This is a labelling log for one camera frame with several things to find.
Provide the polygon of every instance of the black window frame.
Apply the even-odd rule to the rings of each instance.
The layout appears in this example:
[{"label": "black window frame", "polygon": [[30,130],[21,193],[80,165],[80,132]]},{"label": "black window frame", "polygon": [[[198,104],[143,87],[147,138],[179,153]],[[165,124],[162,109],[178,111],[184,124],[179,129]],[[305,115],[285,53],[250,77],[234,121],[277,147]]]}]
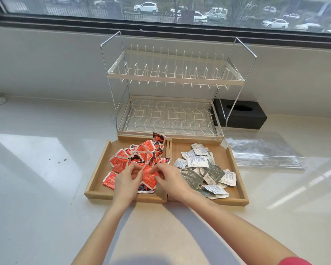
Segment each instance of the black window frame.
[{"label": "black window frame", "polygon": [[94,34],[115,34],[150,38],[234,42],[235,37],[247,44],[331,49],[330,33],[310,33],[272,29],[103,20],[83,17],[8,14],[0,5],[0,26],[11,28],[69,31]]}]

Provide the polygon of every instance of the person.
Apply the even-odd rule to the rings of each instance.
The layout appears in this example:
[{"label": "person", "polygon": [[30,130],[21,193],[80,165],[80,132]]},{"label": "person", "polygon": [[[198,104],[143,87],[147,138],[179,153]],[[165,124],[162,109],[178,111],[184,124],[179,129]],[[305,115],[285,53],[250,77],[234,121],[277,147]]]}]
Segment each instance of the person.
[{"label": "person", "polygon": [[[259,228],[191,189],[177,167],[159,163],[150,173],[156,171],[164,175],[155,177],[159,186],[198,213],[247,265],[311,265]],[[112,204],[72,265],[102,265],[118,223],[137,195],[142,175],[142,167],[131,164],[115,177]]]}]

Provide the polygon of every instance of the hand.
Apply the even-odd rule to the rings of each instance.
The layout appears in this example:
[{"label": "hand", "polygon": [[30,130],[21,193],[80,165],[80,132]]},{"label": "hand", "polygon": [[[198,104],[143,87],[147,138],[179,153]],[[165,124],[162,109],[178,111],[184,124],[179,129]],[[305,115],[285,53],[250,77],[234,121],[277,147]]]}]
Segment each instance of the hand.
[{"label": "hand", "polygon": [[131,164],[115,177],[113,204],[125,207],[135,199],[142,181],[142,166]]},{"label": "hand", "polygon": [[169,164],[156,164],[151,170],[150,174],[156,171],[162,172],[165,179],[155,176],[159,186],[170,196],[184,203],[186,197],[193,191],[189,184],[185,181],[180,173],[180,170]]}]

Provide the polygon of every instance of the pink sleeve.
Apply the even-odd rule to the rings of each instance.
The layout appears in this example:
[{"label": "pink sleeve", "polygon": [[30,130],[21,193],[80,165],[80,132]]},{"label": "pink sleeve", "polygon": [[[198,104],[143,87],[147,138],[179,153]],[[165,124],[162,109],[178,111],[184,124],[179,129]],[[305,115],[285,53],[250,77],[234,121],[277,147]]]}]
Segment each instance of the pink sleeve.
[{"label": "pink sleeve", "polygon": [[312,265],[304,259],[291,257],[283,259],[278,265]]}]

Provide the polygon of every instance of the white metal rack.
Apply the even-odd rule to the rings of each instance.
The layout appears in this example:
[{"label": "white metal rack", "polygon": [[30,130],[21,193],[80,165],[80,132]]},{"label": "white metal rack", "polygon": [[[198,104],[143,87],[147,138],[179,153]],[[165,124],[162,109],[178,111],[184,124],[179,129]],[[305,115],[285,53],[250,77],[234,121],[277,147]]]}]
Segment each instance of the white metal rack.
[{"label": "white metal rack", "polygon": [[[122,53],[112,65],[107,65],[103,46],[118,35],[121,39]],[[238,38],[235,39],[227,58],[221,53],[215,53],[213,57],[209,57],[208,53],[194,54],[179,52],[177,49],[174,54],[171,53],[170,48],[147,48],[146,45],[140,44],[131,44],[130,49],[125,49],[121,31],[102,43],[103,61],[117,116],[125,94],[129,96],[128,102],[125,102],[126,108],[120,123],[116,121],[118,133],[148,135],[159,132],[171,137],[222,140],[224,134],[220,127],[215,126],[215,121],[219,123],[219,120],[212,100],[177,98],[176,96],[173,98],[130,96],[129,87],[133,81],[138,84],[155,82],[156,86],[162,83],[165,86],[172,84],[175,87],[184,87],[184,85],[200,88],[216,87],[217,94],[221,87],[228,89],[230,86],[240,86],[238,96],[226,119],[227,129],[228,118],[247,79],[247,76],[243,78],[230,59],[236,42],[243,45],[254,56],[248,76],[255,63],[256,55]],[[125,85],[120,101],[116,100],[111,80],[114,84]]]}]

